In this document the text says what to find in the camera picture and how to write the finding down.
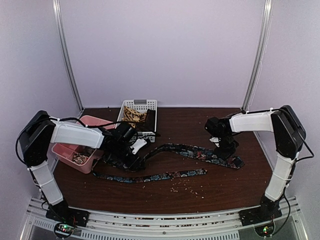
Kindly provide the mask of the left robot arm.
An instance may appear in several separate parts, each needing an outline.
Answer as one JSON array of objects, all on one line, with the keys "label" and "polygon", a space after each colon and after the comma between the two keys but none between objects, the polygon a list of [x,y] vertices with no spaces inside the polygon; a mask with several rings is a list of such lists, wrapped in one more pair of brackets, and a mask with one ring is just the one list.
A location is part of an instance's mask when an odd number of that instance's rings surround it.
[{"label": "left robot arm", "polygon": [[54,118],[44,110],[38,111],[16,138],[14,149],[19,161],[31,172],[38,188],[47,200],[49,210],[61,222],[72,218],[58,184],[48,167],[48,149],[51,144],[69,144],[99,149],[108,157],[115,157],[128,170],[142,167],[138,152],[149,144],[144,138],[131,139],[136,130],[130,122],[88,125],[75,117]]}]

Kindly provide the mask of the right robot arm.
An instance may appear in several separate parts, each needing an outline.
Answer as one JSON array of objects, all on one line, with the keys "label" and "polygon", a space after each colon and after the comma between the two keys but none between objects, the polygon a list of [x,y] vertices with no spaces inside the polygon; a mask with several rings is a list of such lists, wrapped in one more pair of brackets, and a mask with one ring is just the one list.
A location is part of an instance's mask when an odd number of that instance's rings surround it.
[{"label": "right robot arm", "polygon": [[278,208],[294,168],[300,161],[299,154],[306,143],[306,130],[290,105],[258,111],[241,111],[228,116],[209,118],[205,130],[216,140],[214,154],[226,160],[236,152],[238,143],[234,135],[243,132],[273,133],[276,163],[269,184],[256,210],[259,220],[268,220]]}]

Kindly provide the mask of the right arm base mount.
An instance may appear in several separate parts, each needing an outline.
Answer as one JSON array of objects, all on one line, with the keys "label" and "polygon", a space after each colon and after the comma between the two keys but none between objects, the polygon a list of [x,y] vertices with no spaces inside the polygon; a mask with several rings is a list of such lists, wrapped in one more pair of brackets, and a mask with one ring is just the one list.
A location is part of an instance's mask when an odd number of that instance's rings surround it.
[{"label": "right arm base mount", "polygon": [[260,224],[263,222],[270,222],[282,216],[282,212],[279,207],[269,211],[262,206],[244,209],[238,214],[243,227]]}]

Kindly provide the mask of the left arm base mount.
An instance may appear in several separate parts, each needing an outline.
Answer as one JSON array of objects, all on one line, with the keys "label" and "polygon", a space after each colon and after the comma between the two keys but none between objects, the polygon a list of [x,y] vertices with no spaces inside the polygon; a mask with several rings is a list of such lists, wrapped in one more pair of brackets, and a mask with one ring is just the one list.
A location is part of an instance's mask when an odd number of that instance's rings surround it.
[{"label": "left arm base mount", "polygon": [[85,210],[79,210],[70,207],[57,207],[48,205],[46,218],[62,222],[70,226],[86,227],[90,213]]}]

